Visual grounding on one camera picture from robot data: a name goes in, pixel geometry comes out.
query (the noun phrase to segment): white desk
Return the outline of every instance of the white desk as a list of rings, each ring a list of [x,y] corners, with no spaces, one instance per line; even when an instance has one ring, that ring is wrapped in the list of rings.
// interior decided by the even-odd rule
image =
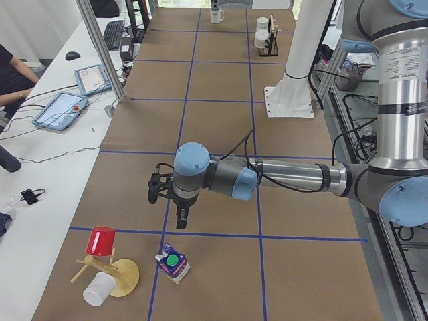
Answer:
[[[98,20],[101,30],[110,20]],[[65,60],[68,51],[79,52],[81,58]],[[111,51],[110,55],[118,69],[122,65],[119,52]],[[81,23],[31,94],[75,84],[74,70],[98,63],[98,55]],[[67,91],[78,93],[77,88]],[[25,104],[46,105],[56,93],[30,99]],[[93,95],[90,102],[99,96]],[[30,118],[16,120],[9,131],[0,135],[0,145],[16,157],[35,161],[71,150],[98,147],[110,124],[104,107],[114,101],[113,91],[103,93],[64,133],[36,130],[2,140],[35,129]],[[36,107],[23,108],[14,118],[36,116],[39,111]],[[23,163],[16,173],[0,168],[0,209],[8,204],[12,193],[28,188],[47,190],[42,201],[10,213],[14,220],[0,238],[0,321],[31,320],[97,155],[97,150],[91,150],[41,164]]]

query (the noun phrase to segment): white mug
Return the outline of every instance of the white mug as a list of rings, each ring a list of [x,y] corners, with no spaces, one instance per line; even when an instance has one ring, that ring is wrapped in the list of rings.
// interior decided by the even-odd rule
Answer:
[[[116,287],[116,280],[105,272],[98,272],[83,291],[83,298],[91,306],[100,306]]]
[[[225,19],[225,12],[218,7],[212,7],[209,10],[209,21],[211,23],[220,23]]]
[[[255,30],[259,30],[259,29],[268,29],[268,23],[269,23],[269,19],[265,18],[265,17],[260,17],[257,18],[257,26],[255,27]]]
[[[259,49],[263,49],[265,48],[266,40],[268,39],[269,39],[269,31],[266,29],[259,29],[255,33],[254,45]]]

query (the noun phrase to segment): red cup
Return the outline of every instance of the red cup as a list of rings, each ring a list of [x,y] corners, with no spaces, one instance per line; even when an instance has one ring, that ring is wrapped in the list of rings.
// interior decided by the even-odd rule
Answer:
[[[113,251],[116,230],[109,227],[93,227],[85,252],[95,256],[109,256]]]

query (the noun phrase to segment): table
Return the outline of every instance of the table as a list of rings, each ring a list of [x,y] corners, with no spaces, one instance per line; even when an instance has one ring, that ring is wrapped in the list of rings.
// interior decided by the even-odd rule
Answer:
[[[252,46],[257,17],[274,13],[280,56]],[[260,187],[248,202],[202,191],[185,231],[173,204],[146,200],[158,162],[199,141],[223,154],[254,129],[249,153],[327,163],[331,142],[321,110],[313,119],[271,119],[263,87],[283,76],[291,11],[228,10],[209,23],[207,9],[158,9],[121,104],[72,217],[34,320],[382,320],[348,201],[328,193]],[[117,230],[116,259],[141,272],[124,298],[89,306],[87,269],[70,279],[95,225]],[[187,255],[179,285],[156,268],[168,242]]]
[[[113,19],[99,19],[101,30]],[[81,58],[66,61],[68,51],[77,51]],[[122,65],[118,51],[110,55],[115,67]],[[85,25],[79,24],[55,60],[37,83],[31,95],[76,83],[73,71],[100,62]],[[77,88],[66,89],[78,93]],[[57,92],[29,99],[26,104],[47,104]],[[11,154],[39,161],[82,148],[96,148],[110,124],[104,107],[114,103],[112,91],[90,98],[88,111],[64,133],[37,130],[31,119],[12,120],[11,129],[0,136],[0,144]],[[35,116],[40,108],[27,107],[14,119]],[[15,209],[8,232],[0,239],[0,320],[30,320],[39,303],[52,267],[60,250],[83,188],[98,154],[89,150],[40,164],[23,163],[16,173],[0,170],[0,208],[5,208],[13,193],[28,188],[47,189],[47,195],[29,208]]]

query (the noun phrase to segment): brown paper surface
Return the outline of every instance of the brown paper surface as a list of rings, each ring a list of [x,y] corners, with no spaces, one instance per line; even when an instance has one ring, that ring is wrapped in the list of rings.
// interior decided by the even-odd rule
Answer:
[[[255,22],[270,13],[280,56],[261,58]],[[184,231],[172,201],[147,201],[156,164],[172,164],[185,142],[220,156],[254,128],[250,155],[330,162],[321,110],[313,119],[266,114],[264,87],[284,75],[294,26],[290,10],[228,9],[218,25],[208,9],[155,11],[34,320],[382,320],[346,199],[260,187],[239,201],[203,190]],[[94,269],[70,284],[97,225],[118,230],[116,257],[142,275],[130,295],[99,308],[82,298]],[[161,242],[189,260],[179,285],[156,271]]]

